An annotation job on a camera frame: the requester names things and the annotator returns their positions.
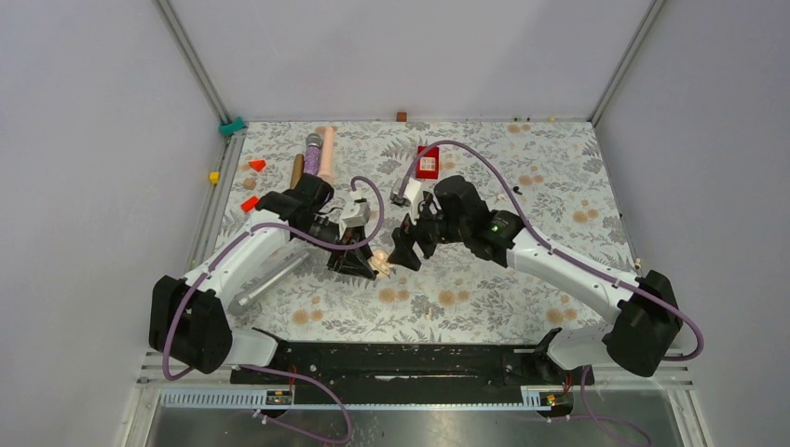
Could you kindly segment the beige earbud charging case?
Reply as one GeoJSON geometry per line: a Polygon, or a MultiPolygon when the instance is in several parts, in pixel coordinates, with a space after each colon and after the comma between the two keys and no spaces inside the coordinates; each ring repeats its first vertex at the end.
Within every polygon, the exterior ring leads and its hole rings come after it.
{"type": "Polygon", "coordinates": [[[388,253],[376,250],[368,259],[368,264],[375,271],[378,278],[388,278],[391,275],[392,265],[388,262],[388,253]]]}

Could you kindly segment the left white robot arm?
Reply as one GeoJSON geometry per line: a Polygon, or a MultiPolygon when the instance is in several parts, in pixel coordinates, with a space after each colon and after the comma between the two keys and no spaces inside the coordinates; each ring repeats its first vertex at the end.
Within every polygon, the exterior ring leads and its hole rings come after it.
{"type": "Polygon", "coordinates": [[[379,203],[384,201],[370,179],[356,176],[334,222],[321,211],[334,189],[322,178],[305,174],[294,188],[262,196],[248,221],[206,261],[178,278],[163,276],[155,283],[148,343],[162,355],[166,380],[192,371],[212,373],[223,365],[252,365],[268,383],[286,376],[289,359],[278,351],[279,340],[257,330],[231,329],[231,305],[256,270],[294,241],[330,253],[333,267],[343,274],[374,279],[369,244],[383,223],[378,221],[371,233],[365,231],[371,211],[359,183],[368,185],[379,203]]]}

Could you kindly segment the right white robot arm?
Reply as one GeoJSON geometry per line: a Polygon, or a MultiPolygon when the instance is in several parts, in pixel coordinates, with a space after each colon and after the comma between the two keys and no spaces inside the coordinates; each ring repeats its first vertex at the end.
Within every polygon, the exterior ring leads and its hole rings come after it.
{"type": "Polygon", "coordinates": [[[535,349],[534,369],[556,384],[571,370],[613,361],[650,377],[665,360],[683,321],[670,280],[654,270],[638,277],[552,245],[517,214],[491,210],[475,186],[455,175],[424,192],[409,180],[391,201],[409,207],[394,229],[390,264],[417,271],[441,244],[463,244],[477,258],[539,278],[595,311],[602,322],[582,329],[553,330],[535,349]]]}

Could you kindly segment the red small box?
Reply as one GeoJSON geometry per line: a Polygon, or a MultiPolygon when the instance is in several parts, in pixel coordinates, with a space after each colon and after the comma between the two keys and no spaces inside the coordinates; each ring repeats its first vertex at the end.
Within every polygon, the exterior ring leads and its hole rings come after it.
{"type": "Polygon", "coordinates": [[[437,180],[440,167],[440,148],[433,147],[418,158],[415,166],[415,177],[418,180],[437,180]]]}

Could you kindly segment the pink microphone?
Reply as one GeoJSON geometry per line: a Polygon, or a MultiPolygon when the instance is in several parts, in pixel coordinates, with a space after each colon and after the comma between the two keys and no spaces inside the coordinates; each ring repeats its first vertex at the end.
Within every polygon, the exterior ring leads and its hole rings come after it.
{"type": "Polygon", "coordinates": [[[329,184],[334,184],[334,127],[327,127],[323,134],[320,151],[318,176],[329,184]]]}

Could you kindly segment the brown microphone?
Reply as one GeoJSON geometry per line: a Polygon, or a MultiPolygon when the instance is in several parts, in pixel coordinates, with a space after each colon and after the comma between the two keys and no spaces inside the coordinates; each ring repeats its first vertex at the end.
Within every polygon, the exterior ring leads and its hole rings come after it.
{"type": "Polygon", "coordinates": [[[297,154],[293,159],[293,169],[290,180],[290,188],[294,189],[301,180],[305,168],[305,155],[297,154]]]}

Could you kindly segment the red flat block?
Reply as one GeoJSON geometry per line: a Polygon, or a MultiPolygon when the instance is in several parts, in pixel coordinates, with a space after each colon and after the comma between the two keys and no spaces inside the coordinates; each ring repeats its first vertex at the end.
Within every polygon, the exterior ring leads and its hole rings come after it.
{"type": "Polygon", "coordinates": [[[250,198],[248,198],[247,200],[243,201],[240,204],[240,209],[244,213],[251,213],[251,212],[256,210],[256,206],[257,206],[258,202],[259,202],[259,197],[258,196],[251,196],[250,198]]]}

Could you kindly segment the silver microphone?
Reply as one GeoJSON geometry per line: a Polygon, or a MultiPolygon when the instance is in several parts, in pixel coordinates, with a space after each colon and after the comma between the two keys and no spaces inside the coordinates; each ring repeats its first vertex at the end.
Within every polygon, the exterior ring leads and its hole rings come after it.
{"type": "Polygon", "coordinates": [[[235,317],[243,315],[254,303],[262,299],[270,290],[276,288],[309,257],[308,251],[300,251],[285,258],[280,264],[267,270],[250,285],[244,286],[228,306],[228,312],[235,317]]]}

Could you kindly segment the purple glitter microphone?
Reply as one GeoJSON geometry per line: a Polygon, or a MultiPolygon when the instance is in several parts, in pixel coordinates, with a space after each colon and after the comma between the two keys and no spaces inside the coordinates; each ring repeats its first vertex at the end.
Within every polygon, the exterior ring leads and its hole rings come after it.
{"type": "Polygon", "coordinates": [[[310,133],[306,137],[303,172],[317,176],[320,169],[321,148],[323,139],[318,133],[310,133]]]}

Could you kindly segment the red triangular block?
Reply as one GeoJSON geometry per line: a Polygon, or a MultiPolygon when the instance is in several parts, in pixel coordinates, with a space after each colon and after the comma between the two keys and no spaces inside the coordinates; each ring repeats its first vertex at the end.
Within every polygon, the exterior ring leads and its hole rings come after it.
{"type": "Polygon", "coordinates": [[[251,160],[248,162],[248,165],[254,171],[260,172],[266,167],[266,162],[263,159],[251,160]]]}

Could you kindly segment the floral patterned table mat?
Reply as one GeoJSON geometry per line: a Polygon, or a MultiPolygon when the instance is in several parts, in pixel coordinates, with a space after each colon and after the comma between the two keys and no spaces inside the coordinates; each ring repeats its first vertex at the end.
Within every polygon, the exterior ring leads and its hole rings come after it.
{"type": "MultiPolygon", "coordinates": [[[[388,194],[422,145],[447,140],[440,173],[473,183],[490,209],[506,210],[506,187],[547,237],[607,266],[631,271],[633,258],[593,127],[586,122],[337,122],[330,207],[362,175],[388,194]]],[[[258,328],[288,340],[401,343],[539,341],[556,327],[593,325],[598,315],[533,276],[442,245],[413,272],[388,278],[339,275],[325,251],[294,242],[254,276],[300,251],[309,257],[243,315],[234,328],[258,328]],[[430,310],[431,320],[424,314],[430,310]]]]}

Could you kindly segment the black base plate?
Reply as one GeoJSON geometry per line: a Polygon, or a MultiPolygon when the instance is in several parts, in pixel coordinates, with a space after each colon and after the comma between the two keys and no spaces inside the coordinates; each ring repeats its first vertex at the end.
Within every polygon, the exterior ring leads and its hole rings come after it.
{"type": "Polygon", "coordinates": [[[270,367],[316,379],[345,404],[519,403],[523,386],[594,382],[581,368],[560,370],[533,345],[288,342],[270,367]]]}

